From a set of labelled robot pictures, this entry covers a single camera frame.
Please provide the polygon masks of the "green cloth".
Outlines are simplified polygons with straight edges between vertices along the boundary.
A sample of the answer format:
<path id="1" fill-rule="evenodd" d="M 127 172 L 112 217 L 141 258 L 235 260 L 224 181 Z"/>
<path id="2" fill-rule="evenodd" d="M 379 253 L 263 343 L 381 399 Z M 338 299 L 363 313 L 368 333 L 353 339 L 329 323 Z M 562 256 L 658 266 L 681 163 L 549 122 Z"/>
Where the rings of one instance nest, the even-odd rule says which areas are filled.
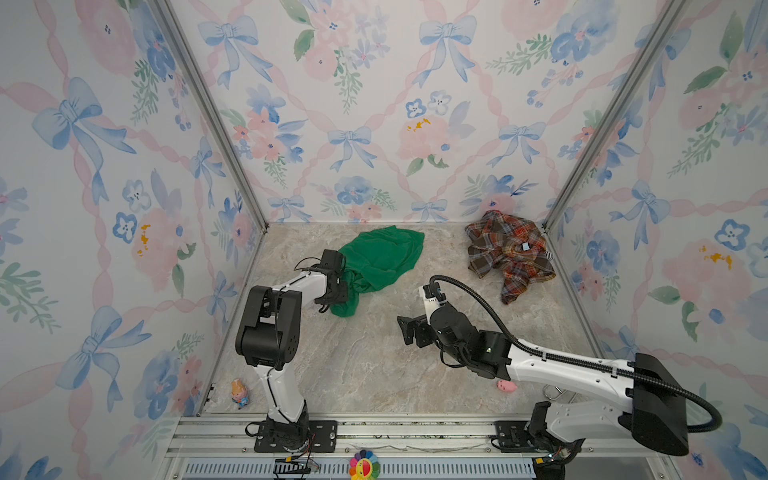
<path id="1" fill-rule="evenodd" d="M 345 258 L 342 281 L 348 298 L 331 307 L 337 317 L 355 315 L 360 296 L 394 284 L 412 270 L 423 252 L 425 234 L 396 226 L 360 233 L 339 249 Z"/>

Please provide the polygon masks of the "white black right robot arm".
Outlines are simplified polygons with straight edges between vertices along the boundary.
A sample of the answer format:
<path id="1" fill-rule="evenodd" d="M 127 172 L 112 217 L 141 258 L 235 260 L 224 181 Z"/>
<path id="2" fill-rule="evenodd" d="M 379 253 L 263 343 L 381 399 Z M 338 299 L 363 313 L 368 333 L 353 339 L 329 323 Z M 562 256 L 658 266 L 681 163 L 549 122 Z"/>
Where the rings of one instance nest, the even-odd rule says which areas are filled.
<path id="1" fill-rule="evenodd" d="M 682 457 L 689 452 L 687 400 L 681 385 L 655 357 L 605 360 L 511 340 L 500 331 L 480 330 L 458 311 L 438 284 L 420 294 L 425 312 L 397 319 L 406 344 L 436 347 L 449 367 L 481 378 L 534 382 L 585 396 L 583 403 L 557 407 L 539 402 L 527 432 L 545 449 L 586 439 L 631 438 L 652 451 Z"/>

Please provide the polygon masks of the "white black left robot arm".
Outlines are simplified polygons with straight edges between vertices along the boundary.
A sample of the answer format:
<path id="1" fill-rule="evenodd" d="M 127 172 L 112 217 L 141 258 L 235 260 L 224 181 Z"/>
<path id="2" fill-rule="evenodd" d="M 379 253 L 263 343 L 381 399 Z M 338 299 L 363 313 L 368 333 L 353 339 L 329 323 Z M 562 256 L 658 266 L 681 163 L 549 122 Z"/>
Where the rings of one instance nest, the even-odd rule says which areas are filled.
<path id="1" fill-rule="evenodd" d="M 345 266 L 342 253 L 326 249 L 314 264 L 297 267 L 294 278 L 272 286 L 256 285 L 248 292 L 235 351 L 255 370 L 268 401 L 267 418 L 273 422 L 298 425 L 307 417 L 293 366 L 302 311 L 314 305 L 325 312 L 348 300 L 348 286 L 342 279 Z"/>

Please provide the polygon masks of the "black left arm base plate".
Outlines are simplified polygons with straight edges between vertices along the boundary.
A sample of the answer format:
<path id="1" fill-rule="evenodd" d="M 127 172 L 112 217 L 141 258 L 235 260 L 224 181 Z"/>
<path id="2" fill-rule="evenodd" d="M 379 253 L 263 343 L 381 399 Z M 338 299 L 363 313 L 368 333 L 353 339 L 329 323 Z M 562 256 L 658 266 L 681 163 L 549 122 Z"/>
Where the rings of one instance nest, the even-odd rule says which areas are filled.
<path id="1" fill-rule="evenodd" d="M 338 439 L 338 422 L 307 420 L 282 423 L 266 419 L 249 423 L 245 433 L 254 439 L 253 451 L 256 453 L 333 453 Z"/>

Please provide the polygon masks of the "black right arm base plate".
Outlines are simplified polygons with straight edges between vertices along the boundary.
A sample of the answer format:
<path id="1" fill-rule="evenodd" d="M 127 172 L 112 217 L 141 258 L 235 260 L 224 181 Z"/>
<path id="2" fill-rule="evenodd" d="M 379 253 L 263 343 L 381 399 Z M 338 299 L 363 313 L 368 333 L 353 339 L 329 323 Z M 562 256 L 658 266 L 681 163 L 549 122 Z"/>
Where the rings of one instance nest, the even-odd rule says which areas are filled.
<path id="1" fill-rule="evenodd" d="M 579 451 L 584 439 L 564 442 L 547 430 L 547 424 L 533 421 L 496 421 L 491 445 L 502 453 L 544 453 L 564 455 Z"/>

